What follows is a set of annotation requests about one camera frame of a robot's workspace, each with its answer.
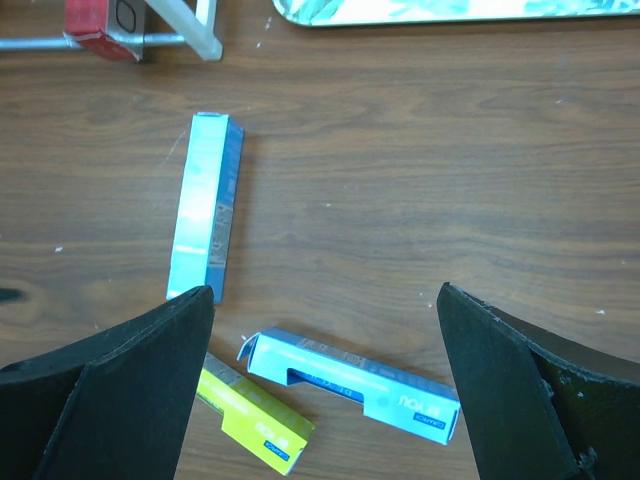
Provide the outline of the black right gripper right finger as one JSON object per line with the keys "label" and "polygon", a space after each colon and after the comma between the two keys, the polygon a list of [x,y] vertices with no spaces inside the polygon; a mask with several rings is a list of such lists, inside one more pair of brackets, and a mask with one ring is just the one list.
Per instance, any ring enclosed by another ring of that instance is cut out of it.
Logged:
{"label": "black right gripper right finger", "polygon": [[480,478],[638,478],[638,364],[450,283],[436,306]]}

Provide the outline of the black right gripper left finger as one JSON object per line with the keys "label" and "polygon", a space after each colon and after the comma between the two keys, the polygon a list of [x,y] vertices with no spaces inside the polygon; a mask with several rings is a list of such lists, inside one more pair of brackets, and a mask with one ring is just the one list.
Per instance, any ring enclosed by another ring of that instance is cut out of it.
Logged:
{"label": "black right gripper left finger", "polygon": [[4,479],[171,479],[214,322],[195,287],[1,370]]}

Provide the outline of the yellow toothpaste box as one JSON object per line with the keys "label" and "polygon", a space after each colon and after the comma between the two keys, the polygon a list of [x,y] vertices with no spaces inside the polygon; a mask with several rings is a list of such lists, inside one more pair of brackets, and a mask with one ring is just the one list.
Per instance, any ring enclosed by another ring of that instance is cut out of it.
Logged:
{"label": "yellow toothpaste box", "polygon": [[315,429],[211,353],[204,358],[197,396],[222,416],[222,432],[283,476],[291,473]]}

